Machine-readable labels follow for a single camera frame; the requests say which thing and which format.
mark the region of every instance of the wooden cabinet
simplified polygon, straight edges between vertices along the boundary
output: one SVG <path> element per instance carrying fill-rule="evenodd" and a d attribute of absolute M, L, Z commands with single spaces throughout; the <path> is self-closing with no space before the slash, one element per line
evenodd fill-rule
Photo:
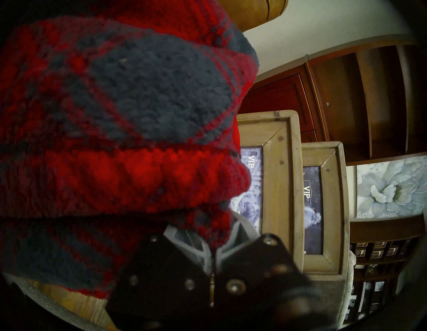
<path fill-rule="evenodd" d="M 427 152 L 426 68 L 416 45 L 366 44 L 309 60 L 330 140 L 347 165 Z"/>
<path fill-rule="evenodd" d="M 350 222 L 350 250 L 356 255 L 349 324 L 387 305 L 396 293 L 398 276 L 425 234 L 422 215 Z"/>
<path fill-rule="evenodd" d="M 317 142 L 316 132 L 314 130 L 301 132 L 301 142 L 316 143 Z"/>
<path fill-rule="evenodd" d="M 320 116 L 305 66 L 287 70 L 255 83 L 242 102 L 239 114 L 295 110 L 303 142 L 324 141 Z"/>

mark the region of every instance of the wooden furniture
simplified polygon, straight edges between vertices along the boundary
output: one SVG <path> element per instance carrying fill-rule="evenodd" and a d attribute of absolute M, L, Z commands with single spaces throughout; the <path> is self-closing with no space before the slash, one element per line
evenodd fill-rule
<path fill-rule="evenodd" d="M 304 255 L 313 280 L 343 280 L 348 265 L 348 192 L 342 143 L 301 144 L 304 167 L 320 166 L 323 196 L 323 254 Z"/>
<path fill-rule="evenodd" d="M 282 15 L 288 0 L 218 0 L 231 20 L 246 31 Z"/>
<path fill-rule="evenodd" d="M 341 141 L 347 165 L 426 155 L 427 66 L 420 48 L 386 36 L 350 44 L 306 55 L 304 64 L 271 70 L 273 76 L 263 73 L 267 78 L 253 85 L 239 113 L 293 109 L 301 141 Z"/>
<path fill-rule="evenodd" d="M 325 141 L 306 66 L 301 65 L 255 83 L 243 99 L 239 114 L 282 109 L 298 113 L 302 142 Z"/>
<path fill-rule="evenodd" d="M 351 301 L 354 305 L 348 307 L 346 323 L 354 322 L 361 313 L 367 315 L 392 300 L 398 276 L 424 234 L 422 215 L 350 223 L 350 250 L 356 255 L 352 292 L 355 299 Z"/>
<path fill-rule="evenodd" d="M 347 165 L 427 152 L 424 61 L 418 47 L 371 45 L 336 55 L 309 65 L 329 137 L 343 142 Z"/>
<path fill-rule="evenodd" d="M 263 148 L 261 232 L 278 235 L 297 267 L 304 261 L 301 138 L 295 111 L 237 116 L 241 147 Z"/>

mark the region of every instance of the framed picture on shelf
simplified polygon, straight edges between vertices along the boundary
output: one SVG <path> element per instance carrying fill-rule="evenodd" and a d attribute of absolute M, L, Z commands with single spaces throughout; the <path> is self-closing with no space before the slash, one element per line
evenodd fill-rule
<path fill-rule="evenodd" d="M 324 141 L 301 144 L 301 149 L 304 246 L 312 252 L 304 255 L 304 273 L 312 280 L 342 280 L 347 275 L 350 231 L 344 147 Z"/>
<path fill-rule="evenodd" d="M 380 241 L 378 243 L 375 243 L 374 248 L 384 248 L 386 247 L 387 242 L 386 241 Z"/>
<path fill-rule="evenodd" d="M 362 258 L 365 256 L 366 249 L 356 249 L 356 256 L 359 258 Z"/>
<path fill-rule="evenodd" d="M 382 258 L 384 251 L 373 251 L 371 253 L 371 258 Z"/>
<path fill-rule="evenodd" d="M 239 114 L 237 126 L 241 161 L 249 168 L 253 185 L 232 199 L 230 208 L 249 219 L 260 233 L 280 237 L 302 271 L 304 223 L 299 220 L 304 219 L 304 195 L 298 113 Z"/>
<path fill-rule="evenodd" d="M 387 256 L 396 255 L 399 247 L 390 247 L 387 251 Z"/>
<path fill-rule="evenodd" d="M 371 307 L 369 309 L 369 313 L 373 313 L 374 311 L 376 311 L 378 308 L 380 307 L 379 303 L 373 303 L 371 304 Z"/>
<path fill-rule="evenodd" d="M 384 281 L 377 281 L 377 282 L 375 283 L 375 289 L 374 289 L 374 291 L 375 291 L 375 292 L 380 292 L 380 291 L 382 291 L 382 290 L 383 290 L 383 288 L 384 288 L 384 284 L 385 284 L 385 282 L 384 282 Z"/>

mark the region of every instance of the gray plastic part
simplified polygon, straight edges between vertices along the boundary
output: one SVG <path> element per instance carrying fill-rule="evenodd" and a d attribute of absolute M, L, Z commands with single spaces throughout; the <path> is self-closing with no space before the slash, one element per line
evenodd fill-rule
<path fill-rule="evenodd" d="M 236 217 L 229 240 L 216 250 L 215 272 L 221 272 L 222 263 L 235 252 L 251 244 L 259 238 L 255 227 L 242 215 L 233 212 Z M 178 247 L 194 264 L 199 265 L 207 275 L 213 273 L 212 253 L 208 244 L 196 233 L 188 230 L 168 226 L 163 233 L 176 247 Z"/>

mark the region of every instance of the wall decor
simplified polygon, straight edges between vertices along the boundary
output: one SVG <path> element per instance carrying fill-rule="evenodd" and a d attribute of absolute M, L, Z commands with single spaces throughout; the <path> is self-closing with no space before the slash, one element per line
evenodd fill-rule
<path fill-rule="evenodd" d="M 427 200 L 427 156 L 357 166 L 357 218 L 422 214 Z"/>

